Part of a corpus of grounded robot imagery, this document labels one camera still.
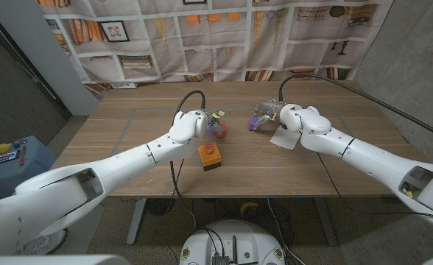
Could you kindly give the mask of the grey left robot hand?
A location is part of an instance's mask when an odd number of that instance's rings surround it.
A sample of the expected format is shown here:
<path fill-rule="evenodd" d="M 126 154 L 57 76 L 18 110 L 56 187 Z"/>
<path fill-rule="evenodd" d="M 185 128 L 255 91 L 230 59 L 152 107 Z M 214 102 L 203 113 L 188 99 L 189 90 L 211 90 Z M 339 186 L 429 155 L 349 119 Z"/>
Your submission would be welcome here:
<path fill-rule="evenodd" d="M 212 130 L 213 132 L 216 133 L 216 136 L 218 138 L 224 138 L 227 133 L 226 133 L 226 128 L 225 128 L 225 124 L 222 124 L 220 122 L 220 119 L 225 115 L 225 112 L 222 110 L 219 110 L 215 113 L 212 113 L 209 117 L 208 117 L 208 126 L 207 128 Z"/>

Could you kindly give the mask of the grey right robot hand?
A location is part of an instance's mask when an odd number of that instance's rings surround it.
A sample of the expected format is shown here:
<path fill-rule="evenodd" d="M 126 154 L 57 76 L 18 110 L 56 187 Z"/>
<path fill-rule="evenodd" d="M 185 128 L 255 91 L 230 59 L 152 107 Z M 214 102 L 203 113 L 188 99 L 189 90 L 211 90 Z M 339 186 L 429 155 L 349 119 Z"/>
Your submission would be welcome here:
<path fill-rule="evenodd" d="M 257 118 L 257 122 L 253 126 L 257 130 L 260 126 L 269 121 L 277 121 L 283 129 L 287 129 L 286 125 L 281 121 L 281 110 L 286 105 L 285 102 L 271 100 L 269 102 L 260 102 L 254 107 L 253 116 Z"/>

